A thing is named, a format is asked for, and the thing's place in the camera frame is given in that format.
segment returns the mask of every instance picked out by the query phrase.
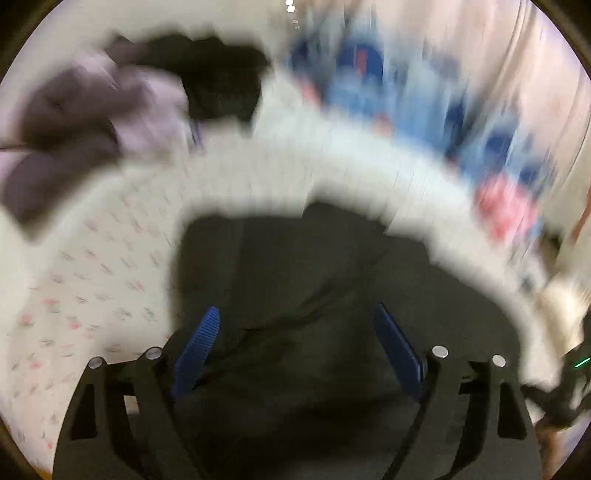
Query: pink object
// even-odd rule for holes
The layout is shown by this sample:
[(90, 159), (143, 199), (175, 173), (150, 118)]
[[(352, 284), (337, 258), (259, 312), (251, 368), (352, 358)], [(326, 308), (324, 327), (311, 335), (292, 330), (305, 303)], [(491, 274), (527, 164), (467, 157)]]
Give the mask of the pink object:
[(357, 48), (355, 47), (355, 56), (353, 58), (353, 63), (355, 66), (355, 71), (359, 73), (361, 76), (364, 76), (367, 73), (368, 69), (368, 51), (367, 48)]
[(506, 174), (482, 183), (475, 202), (491, 237), (505, 244), (525, 238), (538, 218), (538, 207), (529, 192)]
[(21, 325), (23, 325), (25, 327), (30, 327), (30, 326), (34, 325), (33, 317), (31, 316), (30, 313), (24, 313), (21, 316)]
[(301, 96), (306, 102), (320, 106), (320, 94), (311, 81), (306, 79), (301, 81)]
[(72, 61), (72, 66), (85, 79), (98, 76), (112, 80), (113, 72), (117, 69), (117, 64), (103, 51), (81, 53)]
[(164, 148), (183, 135), (189, 100), (180, 78), (155, 69), (126, 67), (118, 80), (123, 86), (140, 82), (149, 92), (146, 107), (111, 119), (123, 152)]

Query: metal screw head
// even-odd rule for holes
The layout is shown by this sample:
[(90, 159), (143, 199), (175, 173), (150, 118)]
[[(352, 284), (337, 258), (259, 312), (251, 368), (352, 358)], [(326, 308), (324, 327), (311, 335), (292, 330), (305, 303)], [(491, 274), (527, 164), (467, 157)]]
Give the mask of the metal screw head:
[(156, 360), (162, 355), (162, 349), (159, 346), (153, 346), (146, 351), (146, 358), (148, 360)]
[(494, 355), (492, 357), (492, 362), (498, 366), (498, 367), (504, 367), (507, 364), (507, 360), (505, 360), (505, 357), (500, 356), (500, 355)]
[(443, 345), (436, 345), (431, 349), (431, 351), (437, 358), (445, 358), (449, 355), (449, 350)]
[(90, 361), (88, 362), (88, 366), (93, 370), (95, 368), (99, 368), (102, 364), (103, 364), (103, 359), (99, 356), (95, 356), (95, 357), (91, 358)]

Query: green led light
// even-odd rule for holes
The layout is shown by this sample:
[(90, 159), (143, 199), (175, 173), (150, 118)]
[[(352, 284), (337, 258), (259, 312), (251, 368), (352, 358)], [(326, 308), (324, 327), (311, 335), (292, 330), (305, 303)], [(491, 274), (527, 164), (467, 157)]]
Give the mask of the green led light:
[(578, 367), (580, 367), (581, 365), (584, 365), (584, 364), (586, 364), (587, 362), (591, 362), (591, 358), (586, 358), (586, 359), (585, 359), (585, 360), (583, 360), (581, 363), (579, 363), (579, 364), (576, 364), (574, 367), (575, 367), (575, 368), (578, 368)]

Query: black garment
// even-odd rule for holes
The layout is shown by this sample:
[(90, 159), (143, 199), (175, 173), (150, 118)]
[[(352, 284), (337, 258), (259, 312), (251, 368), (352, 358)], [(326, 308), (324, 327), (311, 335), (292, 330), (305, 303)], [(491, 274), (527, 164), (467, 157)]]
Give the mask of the black garment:
[(181, 77), (189, 115), (197, 120), (236, 116), (249, 122), (261, 95), (259, 76), (269, 66), (253, 46), (226, 45), (215, 37), (170, 34), (138, 44), (118, 37), (106, 52), (119, 65), (136, 64)]
[[(382, 478), (418, 404), (372, 330), (378, 302), (420, 351), (441, 344), (517, 368), (516, 332), (490, 300), (431, 265), (421, 243), (324, 204), (301, 219), (195, 221), (177, 286), (182, 315), (220, 309), (194, 392), (175, 405), (213, 479)], [(171, 342), (184, 345), (190, 328)]]
[[(521, 387), (523, 395), (544, 411), (545, 424), (558, 429), (572, 427), (582, 413), (591, 410), (591, 393), (586, 393), (591, 383), (591, 312), (582, 323), (583, 342), (563, 356), (558, 386), (550, 391), (540, 385)], [(573, 408), (575, 396), (581, 401)]]

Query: white bed sheet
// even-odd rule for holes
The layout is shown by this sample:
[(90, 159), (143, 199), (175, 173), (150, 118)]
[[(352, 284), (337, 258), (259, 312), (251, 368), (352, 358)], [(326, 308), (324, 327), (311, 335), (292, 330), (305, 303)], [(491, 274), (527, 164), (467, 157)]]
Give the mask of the white bed sheet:
[(0, 369), (0, 411), (33, 465), (51, 469), (61, 421), (91, 357), (126, 361), (166, 342), (173, 328), (168, 266), (186, 222), (214, 210), (297, 216), (311, 196), (321, 195), (380, 218), (390, 232), (422, 238), (434, 261), (511, 312), (524, 347), (522, 377), (552, 381), (556, 364), (545, 349), (543, 325), (518, 295), (517, 276), (504, 266), (506, 252), (492, 248), (470, 216), (433, 217), (420, 189), (367, 165), (361, 174), (350, 164), (269, 147), (235, 128), (204, 137), (207, 155), (97, 204), (11, 329)]

